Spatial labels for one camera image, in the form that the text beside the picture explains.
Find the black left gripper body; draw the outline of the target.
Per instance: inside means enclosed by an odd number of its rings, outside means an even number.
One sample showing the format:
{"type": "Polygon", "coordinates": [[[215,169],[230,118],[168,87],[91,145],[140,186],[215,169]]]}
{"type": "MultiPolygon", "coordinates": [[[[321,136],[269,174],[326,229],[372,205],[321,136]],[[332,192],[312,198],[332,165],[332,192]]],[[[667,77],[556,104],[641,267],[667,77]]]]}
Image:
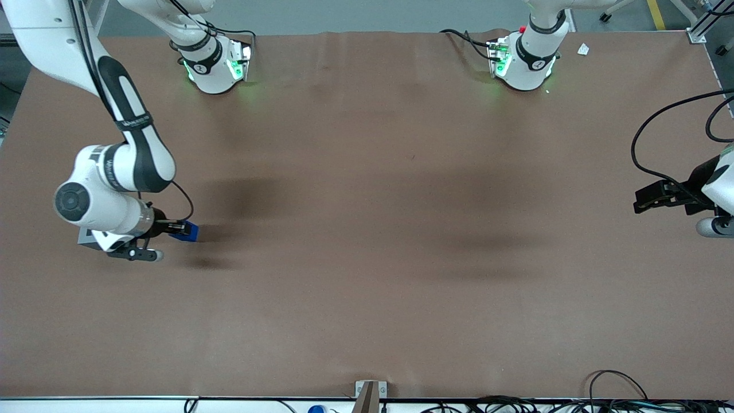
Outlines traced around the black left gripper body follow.
{"type": "Polygon", "coordinates": [[[686,189],[682,192],[685,196],[684,205],[686,215],[695,215],[701,212],[714,210],[713,201],[702,192],[703,186],[708,182],[716,169],[719,162],[719,156],[710,158],[692,170],[689,178],[682,183],[686,189]]]}

